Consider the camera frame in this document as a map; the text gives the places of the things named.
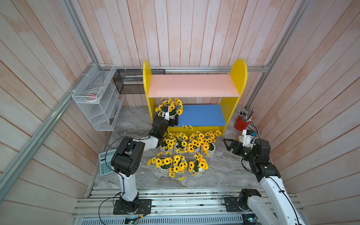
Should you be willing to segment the sunflower pot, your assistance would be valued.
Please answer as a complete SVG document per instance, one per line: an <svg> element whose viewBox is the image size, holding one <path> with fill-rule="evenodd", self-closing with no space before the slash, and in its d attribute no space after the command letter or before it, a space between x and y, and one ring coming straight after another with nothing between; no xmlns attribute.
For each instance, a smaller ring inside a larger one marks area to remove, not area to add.
<svg viewBox="0 0 360 225"><path fill-rule="evenodd" d="M182 155L175 155L172 158L172 166L169 169L169 176L182 181L185 179L184 174L187 167L188 163L185 160L185 157Z"/></svg>
<svg viewBox="0 0 360 225"><path fill-rule="evenodd" d="M153 157L148 160L148 166L155 165L156 168L161 169L162 171L168 171L173 163L171 153L160 152L156 157Z"/></svg>
<svg viewBox="0 0 360 225"><path fill-rule="evenodd" d="M202 138L202 152L204 155L211 157L215 153L217 138L222 135L220 130L209 131Z"/></svg>
<svg viewBox="0 0 360 225"><path fill-rule="evenodd" d="M176 143L177 143L177 139L175 134L169 133L166 135L163 142L161 143L160 149L166 154L170 155L173 153L173 149Z"/></svg>
<svg viewBox="0 0 360 225"><path fill-rule="evenodd" d="M188 163L188 170L192 176L203 174L208 168L206 159L200 153L196 153L194 160Z"/></svg>
<svg viewBox="0 0 360 225"><path fill-rule="evenodd" d="M192 131L193 126L183 125L183 131L175 134L176 143L174 145L177 153L187 153L189 143L191 141L191 135L187 135L186 131Z"/></svg>
<svg viewBox="0 0 360 225"><path fill-rule="evenodd" d="M183 103L180 99L175 98L175 100L173 100L172 98L169 98L168 100L165 100L163 97L161 101L162 103L155 108L155 112L158 116L163 116L166 112L169 112L169 117L182 115Z"/></svg>
<svg viewBox="0 0 360 225"><path fill-rule="evenodd" d="M205 139L205 134L201 132L196 132L191 134L187 144L188 153L198 153L202 147Z"/></svg>

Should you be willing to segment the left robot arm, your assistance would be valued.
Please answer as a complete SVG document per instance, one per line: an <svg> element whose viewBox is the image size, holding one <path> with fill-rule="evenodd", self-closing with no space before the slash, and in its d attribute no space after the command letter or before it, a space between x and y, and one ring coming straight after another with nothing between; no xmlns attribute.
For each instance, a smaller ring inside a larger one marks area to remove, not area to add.
<svg viewBox="0 0 360 225"><path fill-rule="evenodd" d="M122 195L114 203L114 215L138 214L140 218L141 215L150 214L152 200L139 198L135 173L140 166L143 152L159 147L166 136L168 127L176 125L178 125L178 116L173 119L157 116L146 137L136 139L126 136L123 138L111 159L111 166L122 181Z"/></svg>

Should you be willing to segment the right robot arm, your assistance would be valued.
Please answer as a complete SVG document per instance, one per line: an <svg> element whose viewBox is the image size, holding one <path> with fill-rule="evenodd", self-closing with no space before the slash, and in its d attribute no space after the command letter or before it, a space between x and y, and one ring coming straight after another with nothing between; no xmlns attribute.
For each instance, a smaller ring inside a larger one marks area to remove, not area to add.
<svg viewBox="0 0 360 225"><path fill-rule="evenodd" d="M227 212L251 211L263 225L305 224L286 192L278 169L270 162L268 141L255 139L252 148L234 139L224 139L224 144L228 151L249 163L250 172L265 190L274 210L268 208L257 189L243 188L238 197L224 197Z"/></svg>

